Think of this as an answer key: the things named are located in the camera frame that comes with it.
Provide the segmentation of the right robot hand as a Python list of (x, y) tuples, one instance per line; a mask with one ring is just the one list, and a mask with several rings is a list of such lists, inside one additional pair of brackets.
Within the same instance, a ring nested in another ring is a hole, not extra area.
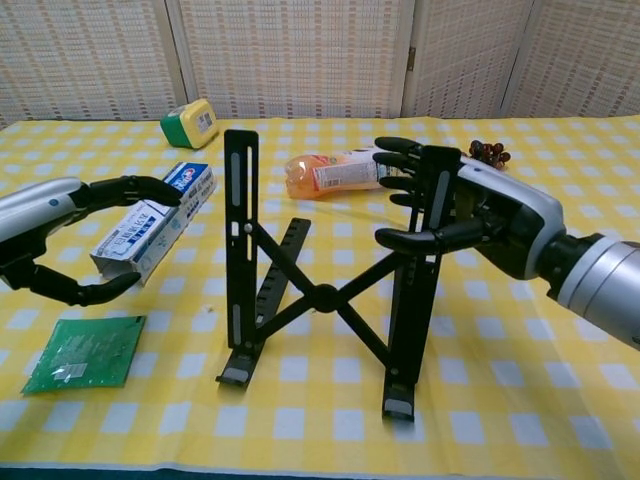
[(423, 204), (454, 211), (454, 221), (421, 232), (391, 228), (375, 233), (382, 246), (405, 255), (436, 255), (474, 248), (517, 280), (540, 275), (537, 264), (555, 237), (566, 233), (560, 202), (510, 175), (451, 147), (421, 145), (400, 137), (378, 137), (374, 160), (409, 173), (391, 179)]

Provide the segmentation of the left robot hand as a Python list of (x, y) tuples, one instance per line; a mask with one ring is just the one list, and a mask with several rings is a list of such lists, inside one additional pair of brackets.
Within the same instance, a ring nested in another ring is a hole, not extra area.
[(1, 281), (70, 306), (107, 303), (135, 285), (139, 273), (125, 273), (102, 284), (81, 285), (35, 259), (46, 253), (47, 237), (88, 215), (151, 200), (169, 207), (183, 193), (151, 176), (121, 176), (92, 183), (61, 177), (1, 198)]

